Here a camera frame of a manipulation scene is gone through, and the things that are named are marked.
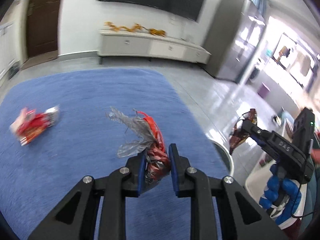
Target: baseboard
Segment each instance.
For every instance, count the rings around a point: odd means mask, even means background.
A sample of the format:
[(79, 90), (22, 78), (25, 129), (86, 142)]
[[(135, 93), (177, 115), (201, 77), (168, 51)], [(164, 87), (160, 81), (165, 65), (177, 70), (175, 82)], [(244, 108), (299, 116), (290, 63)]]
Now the baseboard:
[(6, 82), (9, 80), (9, 70), (7, 70), (5, 73), (3, 73), (1, 75), (1, 78), (0, 78), (0, 87)]
[(16, 59), (12, 60), (10, 64), (0, 73), (0, 80), (7, 74), (9, 69), (16, 63)]
[(65, 61), (65, 60), (71, 60), (71, 59), (77, 59), (77, 58), (97, 57), (97, 56), (98, 56), (97, 51), (84, 51), (84, 52), (76, 52), (76, 53), (59, 55), (58, 60)]

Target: refrigerator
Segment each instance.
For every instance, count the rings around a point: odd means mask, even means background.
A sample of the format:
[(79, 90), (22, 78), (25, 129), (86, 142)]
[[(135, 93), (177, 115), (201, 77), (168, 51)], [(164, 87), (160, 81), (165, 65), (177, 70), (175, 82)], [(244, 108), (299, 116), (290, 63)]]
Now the refrigerator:
[(211, 76), (239, 83), (266, 28), (251, 0), (221, 0), (203, 48), (211, 53)]

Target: tile floor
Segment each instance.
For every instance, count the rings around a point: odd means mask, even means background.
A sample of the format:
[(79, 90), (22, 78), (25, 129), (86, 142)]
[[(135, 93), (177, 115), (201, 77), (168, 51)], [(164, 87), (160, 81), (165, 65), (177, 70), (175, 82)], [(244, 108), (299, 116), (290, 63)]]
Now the tile floor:
[[(188, 106), (203, 131), (214, 140), (228, 147), (228, 136), (236, 120), (250, 108), (256, 108), (258, 125), (262, 129), (276, 127), (271, 122), (275, 112), (250, 87), (239, 87), (231, 82), (212, 78), (199, 66), (163, 59), (135, 57), (107, 57), (98, 64), (97, 57), (43, 63), (17, 73), (0, 87), (0, 103), (14, 85), (28, 79), (74, 70), (105, 67), (148, 68), (162, 73)], [(232, 157), (235, 164), (235, 179), (244, 185), (245, 179), (255, 166), (262, 150), (250, 138), (237, 148)]]

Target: wooden door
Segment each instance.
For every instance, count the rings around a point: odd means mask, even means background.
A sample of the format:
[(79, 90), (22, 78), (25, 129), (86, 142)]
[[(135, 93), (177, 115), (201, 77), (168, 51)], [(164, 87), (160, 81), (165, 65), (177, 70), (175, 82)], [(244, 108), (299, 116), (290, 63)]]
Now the wooden door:
[(60, 0), (30, 0), (27, 18), (28, 57), (58, 50)]

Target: blue glove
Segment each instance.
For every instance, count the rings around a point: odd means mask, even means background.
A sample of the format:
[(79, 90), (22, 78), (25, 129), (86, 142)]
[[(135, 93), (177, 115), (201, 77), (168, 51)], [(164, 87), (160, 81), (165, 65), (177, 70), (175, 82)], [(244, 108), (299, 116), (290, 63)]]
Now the blue glove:
[(277, 171), (276, 164), (273, 164), (270, 167), (270, 171), (272, 172), (273, 176), (271, 176), (271, 178), (267, 182), (267, 188), (265, 188), (264, 195), (259, 200), (259, 205), (265, 209), (274, 207), (272, 206), (272, 203), (277, 200), (278, 191), (279, 191), (279, 188), (281, 187), (288, 194), (289, 201), (285, 205), (285, 208), (282, 211), (281, 215), (279, 215), (275, 220), (276, 224), (280, 225), (291, 217), (292, 206), (293, 206), (292, 214), (296, 212), (301, 200), (301, 192), (299, 191), (298, 186), (292, 180), (284, 178), (282, 181), (279, 181), (279, 178), (276, 175), (276, 171)]

